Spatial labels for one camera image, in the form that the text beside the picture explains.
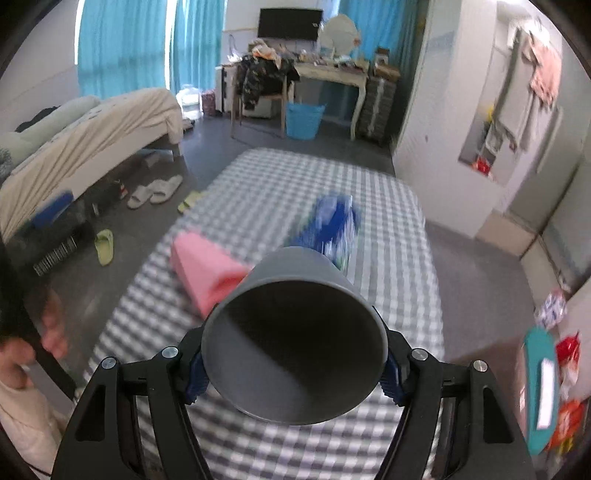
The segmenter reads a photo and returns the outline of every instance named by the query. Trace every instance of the pink sponge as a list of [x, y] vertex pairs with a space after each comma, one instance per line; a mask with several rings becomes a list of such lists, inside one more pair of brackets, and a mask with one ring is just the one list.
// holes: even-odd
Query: pink sponge
[[177, 235], [170, 263], [203, 318], [236, 288], [250, 270], [194, 232]]

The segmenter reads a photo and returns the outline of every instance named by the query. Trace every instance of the television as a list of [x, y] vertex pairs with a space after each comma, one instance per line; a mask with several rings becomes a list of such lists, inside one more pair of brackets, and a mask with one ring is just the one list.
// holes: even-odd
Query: television
[[318, 40], [322, 10], [261, 8], [258, 36], [283, 40]]

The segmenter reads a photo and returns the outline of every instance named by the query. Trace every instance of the beige bedsheet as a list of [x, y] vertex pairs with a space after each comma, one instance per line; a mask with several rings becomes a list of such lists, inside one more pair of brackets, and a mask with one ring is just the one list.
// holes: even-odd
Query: beige bedsheet
[[20, 164], [2, 185], [0, 232], [4, 241], [85, 162], [134, 130], [162, 123], [167, 126], [170, 143], [178, 144], [183, 124], [176, 98], [166, 89], [149, 88], [107, 99], [66, 127]]

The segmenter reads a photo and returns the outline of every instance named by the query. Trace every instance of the blue gripper pad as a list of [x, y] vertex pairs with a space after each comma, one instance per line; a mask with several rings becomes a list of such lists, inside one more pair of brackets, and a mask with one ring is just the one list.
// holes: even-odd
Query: blue gripper pad
[[203, 358], [201, 352], [195, 355], [193, 362], [191, 362], [191, 378], [187, 388], [185, 389], [185, 403], [191, 405], [195, 403], [199, 395], [203, 395], [209, 385], [209, 378], [203, 365]]
[[391, 353], [388, 354], [386, 364], [384, 365], [384, 373], [379, 379], [384, 395], [394, 400], [397, 405], [403, 405], [406, 400], [406, 394], [400, 386], [400, 372], [398, 364]]

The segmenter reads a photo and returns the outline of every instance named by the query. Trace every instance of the door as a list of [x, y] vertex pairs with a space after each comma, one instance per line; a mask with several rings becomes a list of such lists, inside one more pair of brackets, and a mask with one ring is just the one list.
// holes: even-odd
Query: door
[[539, 232], [555, 210], [582, 157], [591, 121], [591, 80], [570, 46], [563, 43], [562, 76], [556, 100], [563, 118], [543, 168], [519, 189], [509, 211]]

